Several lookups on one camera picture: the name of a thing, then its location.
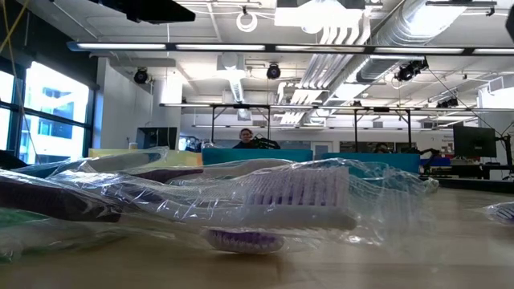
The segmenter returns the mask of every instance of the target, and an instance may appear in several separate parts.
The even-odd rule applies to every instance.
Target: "white ceiling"
[[[130,22],[121,13],[96,5],[87,0],[55,0],[69,15],[83,27],[77,25],[65,13],[50,1],[32,1],[29,8],[39,17],[45,19],[62,32],[79,41],[119,41],[119,42],[217,42],[217,35],[210,15],[197,13],[195,22],[174,23],[170,25],[151,25],[148,23]],[[275,1],[260,1],[263,6],[261,13],[273,13]],[[399,0],[384,0],[384,8],[373,14],[372,25],[376,25]],[[512,0],[499,1],[497,14],[508,13],[507,8]],[[189,9],[207,12],[206,7],[188,6]],[[238,7],[213,7],[216,13],[239,12]],[[315,43],[319,35],[309,35],[300,28],[278,27],[270,19],[259,18],[259,25],[251,33],[240,31],[235,25],[237,14],[216,14],[214,20],[218,26],[221,40],[227,43]],[[505,17],[493,15],[460,16],[446,31],[434,39],[430,45],[460,46],[512,46],[504,28]],[[229,89],[228,82],[223,79],[210,78],[216,69],[218,53],[155,53],[129,52],[119,53],[119,58],[173,58],[191,79],[194,89],[185,89],[188,97],[199,95],[221,95],[221,91]],[[278,62],[282,69],[282,77],[301,77],[308,66],[311,55],[273,55],[246,54],[246,66],[252,67],[252,77],[248,74],[243,80],[247,90],[276,91],[278,81],[266,79],[266,69],[270,62]],[[474,88],[484,82],[463,79],[462,71],[473,71],[469,78],[482,78],[490,75],[488,71],[514,71],[514,59],[505,57],[430,57],[430,69],[449,88],[460,87],[460,97],[467,103],[475,102]],[[364,101],[374,104],[396,104],[398,97],[402,104],[417,104],[430,96],[446,91],[446,88],[430,73],[417,76],[415,82],[402,85],[395,89],[391,82],[392,76],[386,76],[386,85],[374,85],[367,92],[371,97]]]

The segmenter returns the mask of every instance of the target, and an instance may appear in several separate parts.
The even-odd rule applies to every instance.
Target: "window frame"
[[[14,151],[14,155],[19,157],[20,153],[20,144],[22,138],[22,122],[23,117],[20,113],[20,107],[22,107],[25,103],[25,89],[27,87],[27,69],[30,67],[23,67],[21,65],[15,64],[16,76],[17,78],[13,81],[13,95],[11,103],[7,103],[0,100],[0,108],[5,108],[10,110],[10,123],[8,128],[8,137],[7,137],[7,146],[6,149],[10,151]],[[0,71],[8,73],[14,76],[12,63],[10,60],[0,57]],[[18,88],[21,90],[19,93],[21,94],[21,99],[18,98]],[[86,118],[85,122],[81,123],[79,121],[70,120],[65,117],[55,116],[50,113],[36,111],[32,108],[23,107],[23,111],[28,116],[38,116],[39,118],[43,118],[45,120],[53,120],[58,121],[63,124],[69,124],[72,126],[78,126],[84,129],[84,142],[83,142],[83,150],[82,157],[86,157],[88,155],[89,149],[92,147],[92,136],[93,136],[93,120],[95,115],[95,100],[96,100],[96,90],[93,90],[89,87],[89,96],[88,96],[88,104],[86,107]]]

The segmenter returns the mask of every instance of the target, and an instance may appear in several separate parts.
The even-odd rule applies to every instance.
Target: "wooden table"
[[[512,199],[440,189],[430,199],[436,232],[419,243],[424,254],[328,244],[247,256],[138,237],[25,257],[0,267],[0,288],[514,288],[514,227],[469,210]]]

